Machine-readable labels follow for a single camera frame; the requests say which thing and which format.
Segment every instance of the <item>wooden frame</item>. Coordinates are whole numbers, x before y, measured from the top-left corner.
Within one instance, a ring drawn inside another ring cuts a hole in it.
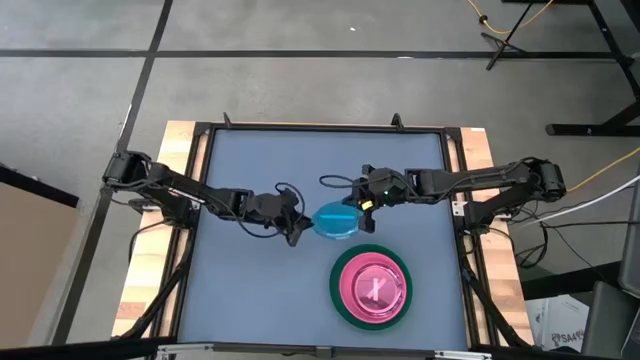
[[[187,170],[187,160],[194,139],[194,121],[169,121],[160,147],[157,161],[166,164],[172,170],[184,173]],[[464,151],[464,159],[469,170],[493,166],[489,143],[484,129],[460,128],[461,140]],[[199,139],[201,145],[206,144],[206,136]],[[455,141],[449,139],[449,156],[452,170],[458,171],[458,151]],[[198,146],[194,158],[194,168],[190,169],[194,179],[199,179],[204,159],[205,146]],[[474,200],[485,200],[494,196],[498,190],[484,190],[473,193]],[[161,220],[159,212],[145,213],[141,227]],[[503,221],[496,220],[491,225],[497,229],[508,232]],[[188,237],[187,230],[178,231],[180,241],[175,259],[180,259],[182,249]],[[135,319],[140,316],[157,294],[161,285],[165,263],[168,260],[169,240],[172,237],[172,228],[158,226],[147,230],[138,236],[133,251],[133,257],[116,315],[113,335],[119,335],[128,330]],[[467,247],[470,239],[465,239]],[[518,270],[513,256],[513,249],[509,239],[498,233],[489,233],[481,236],[481,248],[484,254],[486,275],[491,290],[491,297],[500,309],[507,321],[516,329],[516,332],[525,341],[533,343],[533,337],[529,326],[529,320],[522,295],[522,288],[518,276]],[[469,255],[472,266],[476,266],[475,258]],[[487,326],[486,315],[477,297],[474,296],[474,308],[477,319],[477,330],[481,344],[490,344],[490,329]],[[172,293],[164,309],[163,322],[156,330],[158,335],[168,335],[173,308],[176,299],[176,290]],[[501,345],[506,345],[502,337]]]

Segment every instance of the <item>concrete floor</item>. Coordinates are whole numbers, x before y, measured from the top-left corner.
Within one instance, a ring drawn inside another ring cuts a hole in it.
[[[146,49],[163,1],[0,0],[0,48]],[[523,9],[477,0],[494,27]],[[640,50],[617,1],[599,1],[623,50]],[[488,50],[465,0],[176,0],[161,49]],[[586,7],[552,6],[513,42],[527,50],[606,51]],[[129,148],[156,155],[167,120],[406,124],[487,129],[496,164],[549,158],[575,184],[638,146],[639,140],[554,138],[552,122],[599,123],[633,96],[606,61],[158,59]],[[80,238],[142,66],[141,59],[0,59],[0,161],[81,198],[81,219],[40,316],[33,343],[46,340]],[[554,209],[597,196],[631,178],[627,161]],[[623,220],[630,192],[560,222]],[[70,341],[107,339],[139,216],[112,207],[73,324]],[[625,228],[570,228],[566,238],[592,264],[620,259]],[[512,228],[518,249],[540,242],[535,229]],[[551,235],[541,267],[586,265]],[[523,271],[522,278],[531,277]]]

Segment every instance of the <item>blue mat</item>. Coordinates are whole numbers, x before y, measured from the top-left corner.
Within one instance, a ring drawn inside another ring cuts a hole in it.
[[[310,217],[349,190],[318,183],[325,174],[351,178],[363,164],[443,168],[433,134],[367,134],[218,130],[207,184],[275,193],[297,186]],[[256,239],[238,224],[202,212],[180,324],[180,342],[244,342],[412,350],[466,350],[460,273],[448,202],[378,210],[376,233],[332,241],[307,230],[297,247],[284,238]],[[259,226],[250,226],[260,233]],[[348,248],[385,246],[406,263],[414,295],[406,317],[382,332],[340,317],[329,296],[329,273]]]

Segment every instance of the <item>pink plate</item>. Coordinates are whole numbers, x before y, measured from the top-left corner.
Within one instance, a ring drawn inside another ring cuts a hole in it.
[[[386,255],[368,252],[351,259],[340,274],[340,297],[358,320],[381,324],[404,306],[407,284],[400,266]]]

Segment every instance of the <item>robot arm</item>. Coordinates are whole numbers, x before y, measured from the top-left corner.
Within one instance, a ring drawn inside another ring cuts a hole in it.
[[[196,206],[204,206],[210,213],[223,220],[236,221],[247,233],[256,237],[273,237],[281,234],[290,246],[296,246],[302,232],[313,224],[295,209],[299,200],[289,188],[279,194],[259,194],[246,189],[212,188],[182,174],[164,164],[151,161],[139,152],[116,153],[112,156],[103,182],[115,191],[132,191],[145,199],[144,204],[156,205],[169,224],[189,228],[194,224]],[[272,235],[258,235],[244,228],[244,223],[274,227]]]
[[[436,204],[450,195],[492,188],[506,191],[484,202],[464,206],[465,230],[485,228],[495,215],[509,212],[528,201],[553,202],[566,194],[560,168],[546,160],[525,158],[504,166],[461,172],[434,169],[406,169],[404,174],[389,168],[364,165],[361,177],[353,181],[352,193],[343,204],[364,212],[359,227],[375,231],[372,214],[384,206]]]

